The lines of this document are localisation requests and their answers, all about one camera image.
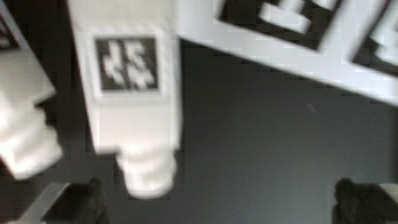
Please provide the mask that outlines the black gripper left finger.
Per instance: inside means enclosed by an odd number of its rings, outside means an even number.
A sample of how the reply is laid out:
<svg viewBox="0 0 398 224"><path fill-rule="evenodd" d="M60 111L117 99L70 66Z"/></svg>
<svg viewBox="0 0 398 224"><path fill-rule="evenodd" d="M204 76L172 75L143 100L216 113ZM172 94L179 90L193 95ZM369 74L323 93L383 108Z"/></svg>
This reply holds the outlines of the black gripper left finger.
<svg viewBox="0 0 398 224"><path fill-rule="evenodd" d="M15 224L109 224L101 181L51 183Z"/></svg>

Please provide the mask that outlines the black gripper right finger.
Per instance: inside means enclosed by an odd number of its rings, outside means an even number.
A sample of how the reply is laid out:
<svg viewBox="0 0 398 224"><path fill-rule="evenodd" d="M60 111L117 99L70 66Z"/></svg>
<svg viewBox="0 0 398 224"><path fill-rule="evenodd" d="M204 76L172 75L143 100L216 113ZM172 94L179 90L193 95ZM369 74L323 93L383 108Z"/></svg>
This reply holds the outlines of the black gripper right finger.
<svg viewBox="0 0 398 224"><path fill-rule="evenodd" d="M332 224L398 224L398 184L335 184Z"/></svg>

